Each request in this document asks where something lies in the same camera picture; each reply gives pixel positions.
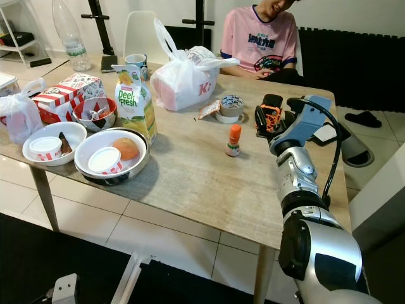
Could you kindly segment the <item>white metal bar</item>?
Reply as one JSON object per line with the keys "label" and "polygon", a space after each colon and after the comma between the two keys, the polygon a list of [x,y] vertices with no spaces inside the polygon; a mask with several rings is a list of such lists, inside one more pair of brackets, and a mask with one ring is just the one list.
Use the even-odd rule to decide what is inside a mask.
{"label": "white metal bar", "polygon": [[119,285],[116,287],[114,296],[109,304],[128,304],[140,272],[142,272],[141,264],[144,262],[149,263],[150,261],[150,258],[144,257],[144,255],[136,251],[131,252],[130,260],[125,267]]}

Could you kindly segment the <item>clear box with white lid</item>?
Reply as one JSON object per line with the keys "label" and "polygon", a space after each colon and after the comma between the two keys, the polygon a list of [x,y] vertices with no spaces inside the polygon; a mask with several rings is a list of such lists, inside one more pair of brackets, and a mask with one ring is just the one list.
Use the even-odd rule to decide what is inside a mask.
{"label": "clear box with white lid", "polygon": [[18,94],[21,91],[18,86],[18,79],[8,73],[0,73],[0,98]]}

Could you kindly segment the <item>small white plastic bag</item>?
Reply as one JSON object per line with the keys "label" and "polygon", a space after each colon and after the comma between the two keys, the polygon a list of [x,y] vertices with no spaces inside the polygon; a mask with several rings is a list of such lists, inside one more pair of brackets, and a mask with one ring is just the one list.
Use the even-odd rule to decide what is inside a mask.
{"label": "small white plastic bag", "polygon": [[13,143],[24,144],[33,133],[44,127],[39,108],[31,95],[36,96],[45,88],[44,79],[38,78],[29,82],[19,93],[0,98],[0,121],[6,126]]}

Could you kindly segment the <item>small bottle with orange cap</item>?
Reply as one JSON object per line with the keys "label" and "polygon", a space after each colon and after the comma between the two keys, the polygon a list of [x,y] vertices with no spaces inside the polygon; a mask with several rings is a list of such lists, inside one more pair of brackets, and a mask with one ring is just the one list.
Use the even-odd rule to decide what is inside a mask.
{"label": "small bottle with orange cap", "polygon": [[240,135],[241,135],[241,125],[233,124],[231,125],[229,131],[229,138],[227,148],[225,150],[226,154],[231,157],[237,157],[240,154]]}

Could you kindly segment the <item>ceramic mug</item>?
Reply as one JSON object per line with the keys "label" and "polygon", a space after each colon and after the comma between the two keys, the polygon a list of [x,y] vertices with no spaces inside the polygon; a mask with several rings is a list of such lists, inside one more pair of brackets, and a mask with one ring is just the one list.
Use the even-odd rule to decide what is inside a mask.
{"label": "ceramic mug", "polygon": [[148,81],[148,65],[147,65],[147,55],[144,53],[133,53],[125,57],[125,63],[128,65],[135,65],[139,67],[141,78],[143,81]]}

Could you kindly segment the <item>white chair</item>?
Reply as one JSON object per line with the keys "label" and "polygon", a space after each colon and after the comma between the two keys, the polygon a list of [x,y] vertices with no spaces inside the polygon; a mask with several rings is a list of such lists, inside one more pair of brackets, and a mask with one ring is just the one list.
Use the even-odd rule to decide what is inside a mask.
{"label": "white chair", "polygon": [[131,11],[125,26],[125,38],[123,55],[142,53],[147,55],[148,63],[168,63],[170,58],[159,46],[154,19],[156,15],[152,11]]}

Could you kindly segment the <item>lidded red white paper cup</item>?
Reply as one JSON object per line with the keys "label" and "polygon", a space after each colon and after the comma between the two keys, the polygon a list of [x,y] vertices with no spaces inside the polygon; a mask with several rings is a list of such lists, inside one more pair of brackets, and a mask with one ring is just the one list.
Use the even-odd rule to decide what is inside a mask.
{"label": "lidded red white paper cup", "polygon": [[61,146],[63,142],[56,136],[44,136],[41,138],[33,139],[28,150],[32,153],[33,160],[40,160],[41,162],[49,162],[50,160],[57,160],[63,156]]}
{"label": "lidded red white paper cup", "polygon": [[104,147],[97,150],[87,162],[87,168],[94,174],[113,175],[123,170],[122,155],[118,148]]}

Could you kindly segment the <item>small sauce packet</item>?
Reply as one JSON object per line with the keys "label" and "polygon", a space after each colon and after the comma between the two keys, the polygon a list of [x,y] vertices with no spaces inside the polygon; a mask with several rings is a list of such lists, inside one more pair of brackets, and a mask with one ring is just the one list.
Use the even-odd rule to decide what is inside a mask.
{"label": "small sauce packet", "polygon": [[199,116],[197,116],[197,120],[203,120],[212,114],[218,113],[221,109],[221,101],[220,99],[214,99],[209,104],[206,104],[199,110]]}

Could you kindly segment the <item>clear plastic water bottle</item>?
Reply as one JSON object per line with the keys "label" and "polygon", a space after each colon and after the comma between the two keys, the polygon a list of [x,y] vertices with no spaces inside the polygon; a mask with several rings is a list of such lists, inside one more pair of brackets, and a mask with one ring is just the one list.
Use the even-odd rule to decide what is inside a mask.
{"label": "clear plastic water bottle", "polygon": [[64,0],[51,0],[53,25],[69,57],[75,72],[87,72],[92,68],[78,24]]}

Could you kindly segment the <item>roll of adhesive tape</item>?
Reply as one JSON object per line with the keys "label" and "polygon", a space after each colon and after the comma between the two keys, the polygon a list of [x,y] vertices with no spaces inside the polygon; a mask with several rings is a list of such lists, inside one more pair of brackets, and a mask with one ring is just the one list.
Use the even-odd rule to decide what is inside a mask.
{"label": "roll of adhesive tape", "polygon": [[245,101],[239,96],[228,95],[220,99],[220,109],[215,118],[223,124],[236,124],[244,112]]}

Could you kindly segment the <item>large white metal bowl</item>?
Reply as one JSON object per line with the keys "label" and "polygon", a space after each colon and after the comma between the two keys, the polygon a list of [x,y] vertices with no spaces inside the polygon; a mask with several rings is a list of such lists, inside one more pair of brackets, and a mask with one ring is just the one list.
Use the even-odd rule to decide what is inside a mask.
{"label": "large white metal bowl", "polygon": [[[131,160],[119,158],[105,173],[92,170],[94,154],[106,148],[112,148],[118,139],[130,139],[134,142],[138,154]],[[139,131],[123,127],[99,131],[84,139],[78,148],[73,150],[73,164],[84,179],[101,186],[115,186],[133,179],[150,162],[150,142]]]}

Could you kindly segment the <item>white cabinet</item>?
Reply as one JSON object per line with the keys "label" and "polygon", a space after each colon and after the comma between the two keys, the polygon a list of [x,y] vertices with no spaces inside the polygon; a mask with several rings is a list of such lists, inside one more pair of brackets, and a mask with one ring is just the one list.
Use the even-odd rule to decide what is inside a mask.
{"label": "white cabinet", "polygon": [[349,211],[363,253],[405,234],[405,144],[352,199]]}

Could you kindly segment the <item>wooden dining table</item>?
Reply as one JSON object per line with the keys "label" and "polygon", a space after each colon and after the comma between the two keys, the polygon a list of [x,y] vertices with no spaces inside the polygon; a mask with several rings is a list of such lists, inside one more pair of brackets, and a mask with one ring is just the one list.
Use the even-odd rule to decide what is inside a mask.
{"label": "wooden dining table", "polygon": [[85,180],[73,162],[47,167],[23,157],[2,130],[1,179],[35,188],[30,168],[48,170],[59,232],[254,292],[258,249],[280,247],[282,214],[275,157],[255,136],[252,109],[266,94],[287,98],[333,93],[221,75],[215,96],[252,102],[243,120],[241,154],[225,154],[229,124],[197,119],[199,108],[156,108],[158,136],[146,167],[119,186]]}

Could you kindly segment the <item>white shelf rack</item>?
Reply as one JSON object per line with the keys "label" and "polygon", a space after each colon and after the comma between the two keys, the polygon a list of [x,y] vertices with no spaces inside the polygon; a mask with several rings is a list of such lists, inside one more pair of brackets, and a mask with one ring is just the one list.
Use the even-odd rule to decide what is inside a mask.
{"label": "white shelf rack", "polygon": [[20,0],[0,0],[0,15],[3,20],[3,25],[8,32],[11,44],[2,44],[1,50],[9,53],[18,53],[20,63],[23,63],[26,68],[34,67],[35,61],[43,59],[42,57],[42,44],[37,38],[32,37],[29,40],[18,40],[14,26],[11,24],[6,15],[4,15],[3,8],[9,5],[14,5]]}

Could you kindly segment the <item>person in pink shirt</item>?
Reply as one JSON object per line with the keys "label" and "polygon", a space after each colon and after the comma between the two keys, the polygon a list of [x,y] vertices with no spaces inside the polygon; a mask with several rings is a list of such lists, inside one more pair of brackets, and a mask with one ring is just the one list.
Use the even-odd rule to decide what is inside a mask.
{"label": "person in pink shirt", "polygon": [[300,0],[261,0],[234,8],[225,17],[220,55],[237,59],[220,73],[247,79],[295,84],[299,35],[296,20],[287,10]]}

